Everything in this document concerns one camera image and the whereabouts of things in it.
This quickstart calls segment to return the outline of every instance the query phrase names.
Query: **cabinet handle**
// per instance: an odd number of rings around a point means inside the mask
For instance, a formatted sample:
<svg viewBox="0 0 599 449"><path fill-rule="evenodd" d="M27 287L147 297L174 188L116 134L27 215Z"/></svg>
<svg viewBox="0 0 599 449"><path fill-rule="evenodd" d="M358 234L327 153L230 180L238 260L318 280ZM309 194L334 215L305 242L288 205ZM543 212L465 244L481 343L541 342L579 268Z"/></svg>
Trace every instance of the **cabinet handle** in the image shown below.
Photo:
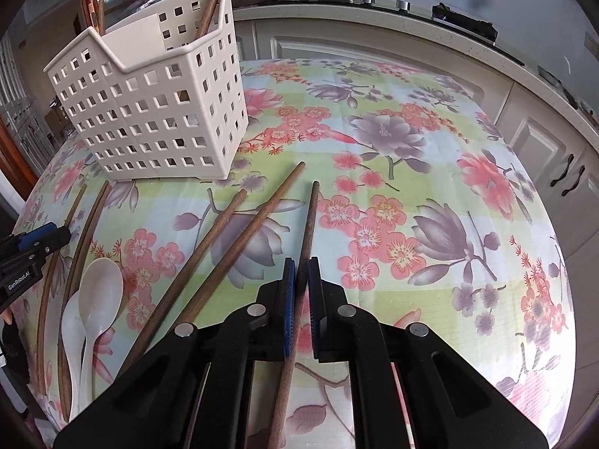
<svg viewBox="0 0 599 449"><path fill-rule="evenodd" d="M586 171L586 167L582 166L580 168L580 171L578 172L578 178L576 180L576 182L574 183L574 186L570 187L569 189L566 189L565 191L562 192L562 196L567 196L567 194L569 192L572 192L574 189L576 189L578 187L578 184L580 184L580 178L582 177L582 174L584 174Z"/></svg>
<svg viewBox="0 0 599 449"><path fill-rule="evenodd" d="M551 181L551 187L555 187L559 181L564 180L564 178L568 175L568 169L570 169L572 162L574 162L574 154L570 154L570 157L568 157L568 165L565 166L564 173L560 175L558 179L553 179Z"/></svg>

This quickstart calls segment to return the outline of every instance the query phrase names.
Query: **chopstick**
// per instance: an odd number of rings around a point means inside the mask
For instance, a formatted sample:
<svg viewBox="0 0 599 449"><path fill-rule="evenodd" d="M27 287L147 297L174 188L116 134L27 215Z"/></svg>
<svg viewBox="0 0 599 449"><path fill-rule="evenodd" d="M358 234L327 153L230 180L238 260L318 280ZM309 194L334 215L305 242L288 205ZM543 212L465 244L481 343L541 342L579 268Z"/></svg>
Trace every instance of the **chopstick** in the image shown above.
<svg viewBox="0 0 599 449"><path fill-rule="evenodd" d="M71 210L67 214L67 219L65 219L65 226L70 226L71 221L73 220L73 216L75 216L75 211L79 207L79 203L85 193L85 190L88 188L88 184L83 184L83 187L79 190L79 194L75 198L73 205L71 206ZM60 251L55 251L50 257L50 262L48 263L48 269L46 270L46 277L44 278L44 287L41 293L40 300L40 316L38 317L38 325L37 325L37 348L35 351L35 365L37 368L37 380L38 380L38 388L42 395L47 395L46 391L46 376L44 374L44 335L46 329L46 316L48 313L48 300L50 298L50 287L52 286L52 279L54 277L54 270L56 269L56 265L58 264L58 257L61 254Z"/></svg>
<svg viewBox="0 0 599 449"><path fill-rule="evenodd" d="M208 0L208 5L204 8L204 12L202 13L202 18L200 18L200 24L198 25L198 31L195 33L195 38L199 39L200 37L204 37L208 33L208 29L210 28L210 22L212 21L212 17L216 11L216 5L219 0Z"/></svg>
<svg viewBox="0 0 599 449"><path fill-rule="evenodd" d="M298 338L300 337L301 310L304 301L305 287L308 281L308 260L310 259L312 239L314 238L314 225L316 224L316 209L319 192L320 184L314 181L312 183L310 205L308 206L308 217L305 220L304 239L302 241L301 253L299 254L298 273L295 282L294 333L291 343L291 354L287 361L285 361L283 370L281 371L277 399L274 403L273 418L270 426L270 433L268 435L267 449L279 449L279 440L283 433L283 425L285 424L289 393L291 392L291 379L294 373L295 355L297 352Z"/></svg>
<svg viewBox="0 0 599 449"><path fill-rule="evenodd" d="M106 28L104 26L104 0L98 0L98 33L100 35L106 34Z"/></svg>
<svg viewBox="0 0 599 449"><path fill-rule="evenodd" d="M301 172L305 168L305 162L300 162L293 169L291 174L285 179L285 181L279 186L274 192L268 202L258 211L258 213L252 218L250 223L241 232L239 237L226 251L221 260L212 269L211 273L206 277L206 280L200 285L194 296L190 299L188 304L184 307L182 312L179 314L171 329L180 323L192 323L198 316L206 302L215 292L216 288L223 281L229 270L233 267L233 264L237 261L246 245L252 239L253 235L258 231L262 223L266 220L268 215L274 211L279 201L283 199L285 193L289 190L291 185L296 181Z"/></svg>
<svg viewBox="0 0 599 449"><path fill-rule="evenodd" d="M152 312L150 318L143 326L142 332L140 332L140 335L137 336L137 339L133 343L133 346L125 358L125 361L123 361L117 377L121 376L125 371L127 371L128 368L130 368L130 366L146 352L146 349L148 349L148 346L156 335L158 328L160 328L161 324L163 323L164 318L167 316L173 307L173 304L179 298L179 295L181 295L181 292L188 284L191 276L194 274L198 263L206 254L208 249L212 246L214 240L218 238L221 231L223 231L223 228L229 221L229 218L239 207L239 205L246 199L246 196L247 191L245 189L241 189L235 196L233 196L233 199L226 209L219 214L217 219L215 219L215 222L208 233L206 233L205 237L202 239L202 241L200 241L194 252L185 262L185 265L183 265L175 277L175 280L173 280L173 283L169 286L160 302L158 302L154 312Z"/></svg>
<svg viewBox="0 0 599 449"><path fill-rule="evenodd" d="M69 376L69 369L67 363L67 355L65 354L65 347L62 343L62 331L60 326L62 325L62 315L65 312L65 307L71 296L79 290L79 282L81 281L81 275L83 274L83 267L85 266L85 259L88 256L89 247L92 244L92 238L94 237L94 231L100 220L100 215L104 208L104 203L108 198L110 192L109 181L104 181L98 197L89 212L88 219L85 221L81 238L77 243L75 254L73 255L73 263L69 270L67 277L67 284L65 286L65 295L62 299L61 306L61 317L59 323L59 335L58 335L58 393L61 399L62 414L65 420L69 420L71 412L71 377Z"/></svg>

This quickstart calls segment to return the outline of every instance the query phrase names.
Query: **tablecloth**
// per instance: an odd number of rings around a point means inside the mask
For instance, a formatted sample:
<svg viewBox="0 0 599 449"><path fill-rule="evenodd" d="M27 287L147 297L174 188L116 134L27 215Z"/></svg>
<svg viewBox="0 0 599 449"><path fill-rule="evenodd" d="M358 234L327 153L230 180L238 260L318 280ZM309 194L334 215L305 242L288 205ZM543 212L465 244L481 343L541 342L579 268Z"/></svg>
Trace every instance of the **tablecloth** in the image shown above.
<svg viewBox="0 0 599 449"><path fill-rule="evenodd" d="M349 302L395 326L428 324L555 444L574 376L574 316L564 261L520 161L471 94L449 76L411 64L346 59L243 63L250 124L226 180L112 183L86 263L118 262L127 302L98 341L94 391L113 381L155 305L232 196L249 195L164 322L175 320L224 250L300 161L300 179L250 241L196 320L222 321L298 259L311 182L321 197L312 253ZM46 322L48 395L64 426L56 376L59 312L80 229L106 179L72 137L29 197L16 232L61 224L88 184L73 238L61 252ZM14 305L35 376L41 289ZM307 303L285 423L285 447L353 447L347 366L311 355ZM263 447L277 378L256 369L249 421Z"/></svg>

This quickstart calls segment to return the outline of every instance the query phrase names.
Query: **white plastic basket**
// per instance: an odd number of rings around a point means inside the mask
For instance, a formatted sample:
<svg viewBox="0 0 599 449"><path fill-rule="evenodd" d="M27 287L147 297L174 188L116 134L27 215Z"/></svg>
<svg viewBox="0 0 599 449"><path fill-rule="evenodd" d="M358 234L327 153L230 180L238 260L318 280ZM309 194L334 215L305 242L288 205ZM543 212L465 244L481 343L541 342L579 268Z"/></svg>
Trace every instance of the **white plastic basket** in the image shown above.
<svg viewBox="0 0 599 449"><path fill-rule="evenodd" d="M225 179L247 127L231 0L162 0L52 59L56 94L110 178Z"/></svg>

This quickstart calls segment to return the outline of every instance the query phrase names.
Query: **white plastic spoon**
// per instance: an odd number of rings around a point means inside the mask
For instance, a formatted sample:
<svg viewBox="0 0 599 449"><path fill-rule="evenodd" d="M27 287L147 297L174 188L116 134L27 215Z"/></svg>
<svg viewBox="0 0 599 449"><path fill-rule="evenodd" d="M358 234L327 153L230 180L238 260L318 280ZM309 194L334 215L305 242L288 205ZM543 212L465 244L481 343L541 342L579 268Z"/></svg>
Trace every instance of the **white plastic spoon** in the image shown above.
<svg viewBox="0 0 599 449"><path fill-rule="evenodd" d="M67 302L61 322L62 343L71 374L71 412L69 422L79 414L79 383L81 382L81 352L85 342L85 328L79 316L79 291Z"/></svg>
<svg viewBox="0 0 599 449"><path fill-rule="evenodd" d="M79 313L86 335L79 391L80 412L92 403L94 343L115 322L122 298L123 276L119 266L108 258L91 262L79 287Z"/></svg>

